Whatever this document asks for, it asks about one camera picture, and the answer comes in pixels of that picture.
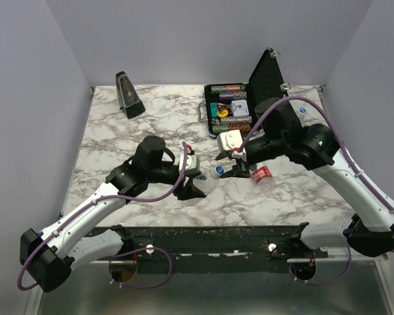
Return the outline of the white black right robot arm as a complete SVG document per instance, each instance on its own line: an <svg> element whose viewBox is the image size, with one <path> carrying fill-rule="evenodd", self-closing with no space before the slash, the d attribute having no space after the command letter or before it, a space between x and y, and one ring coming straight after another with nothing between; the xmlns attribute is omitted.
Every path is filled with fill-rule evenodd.
<svg viewBox="0 0 394 315"><path fill-rule="evenodd" d="M289 240L290 252L304 257L321 247L350 247L367 257L394 251L394 200L378 188L354 162L322 108L304 96L270 98L255 107L253 130L219 133L218 159L236 161L223 178L248 178L250 167L286 156L324 179L352 207L349 220L330 224L303 223Z"/></svg>

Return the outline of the white blue Pocari cap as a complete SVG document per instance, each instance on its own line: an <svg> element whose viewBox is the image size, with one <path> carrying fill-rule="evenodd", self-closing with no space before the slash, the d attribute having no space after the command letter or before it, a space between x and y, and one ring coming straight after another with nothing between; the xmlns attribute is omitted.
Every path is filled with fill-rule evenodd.
<svg viewBox="0 0 394 315"><path fill-rule="evenodd" d="M306 111L305 108L299 108L299 109L297 110L297 113L298 113L298 114L301 114L301 115L305 115L305 114L307 113L307 111Z"/></svg>

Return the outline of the clear unlabelled plastic bottle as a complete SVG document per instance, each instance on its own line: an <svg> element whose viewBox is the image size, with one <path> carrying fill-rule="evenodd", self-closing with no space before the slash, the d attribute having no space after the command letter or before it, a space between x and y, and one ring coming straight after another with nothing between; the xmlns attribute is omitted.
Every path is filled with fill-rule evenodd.
<svg viewBox="0 0 394 315"><path fill-rule="evenodd" d="M201 191L203 191L207 196L210 195L218 186L219 180L215 180L210 175L210 170L198 175L193 183L197 186Z"/></svg>

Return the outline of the Pocari Sweat clear bottle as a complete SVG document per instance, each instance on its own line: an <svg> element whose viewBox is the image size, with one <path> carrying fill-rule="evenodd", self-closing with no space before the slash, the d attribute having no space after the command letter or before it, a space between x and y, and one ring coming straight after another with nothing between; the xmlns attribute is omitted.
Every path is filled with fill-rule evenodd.
<svg viewBox="0 0 394 315"><path fill-rule="evenodd" d="M298 119L300 120L301 124L303 125L305 122L305 118L307 117L306 108L300 107L295 112L296 112L296 115L297 115Z"/></svg>

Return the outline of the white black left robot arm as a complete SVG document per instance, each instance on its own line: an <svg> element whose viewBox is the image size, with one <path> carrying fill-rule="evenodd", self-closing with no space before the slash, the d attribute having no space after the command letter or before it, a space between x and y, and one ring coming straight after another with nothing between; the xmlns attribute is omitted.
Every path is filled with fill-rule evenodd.
<svg viewBox="0 0 394 315"><path fill-rule="evenodd" d="M166 147L164 139L147 136L135 154L111 170L104 182L71 213L36 232L20 237L20 264L17 288L29 291L39 286L50 292L62 285L71 273L93 261L137 259L141 253L169 254L153 243L139 245L123 226L113 226L98 236L88 233L103 219L130 202L155 203L175 196L178 200L205 198L193 184L200 175L200 160L187 143L180 157Z"/></svg>

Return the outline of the white blue Pocari cap spare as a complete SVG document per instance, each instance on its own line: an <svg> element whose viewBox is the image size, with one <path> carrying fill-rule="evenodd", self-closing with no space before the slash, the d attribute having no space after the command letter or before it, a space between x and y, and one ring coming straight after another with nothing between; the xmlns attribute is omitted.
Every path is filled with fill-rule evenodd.
<svg viewBox="0 0 394 315"><path fill-rule="evenodd" d="M225 170L222 166L217 165L211 168L210 175L213 179L217 180L220 179L221 176L225 173Z"/></svg>

